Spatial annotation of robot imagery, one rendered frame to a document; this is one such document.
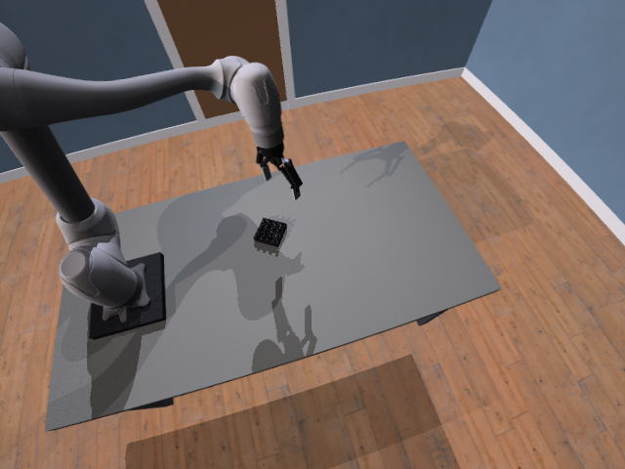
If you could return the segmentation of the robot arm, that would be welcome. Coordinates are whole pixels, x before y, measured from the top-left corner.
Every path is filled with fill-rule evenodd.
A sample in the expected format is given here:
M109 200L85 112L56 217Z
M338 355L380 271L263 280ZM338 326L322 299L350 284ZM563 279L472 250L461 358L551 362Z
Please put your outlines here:
M0 22L0 135L58 211L69 247L59 266L63 285L104 306L103 320L120 316L128 323L133 310L150 305L146 265L128 268L114 213L88 195L49 125L124 112L190 90L238 103L258 147L282 143L280 98L264 64L229 56L121 80L71 79L31 71L22 43Z

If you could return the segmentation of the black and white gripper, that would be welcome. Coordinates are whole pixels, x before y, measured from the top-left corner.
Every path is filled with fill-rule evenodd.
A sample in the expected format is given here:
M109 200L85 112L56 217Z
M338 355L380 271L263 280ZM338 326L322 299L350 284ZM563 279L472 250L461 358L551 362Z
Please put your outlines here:
M271 178L271 171L267 163L270 162L271 164L274 164L276 168L282 172L282 174L285 176L289 184L292 186L290 189L292 190L294 200L296 200L297 198L301 196L299 187L303 183L293 166L292 160L290 158L285 159L285 157L283 156L283 151L284 151L283 141L281 144L271 149L263 149L263 148L257 147L256 163L260 164L260 166L262 167L262 172L263 172L265 181L268 181ZM274 157L274 158L270 158L270 157ZM279 167L282 164L282 162L284 165L282 167Z

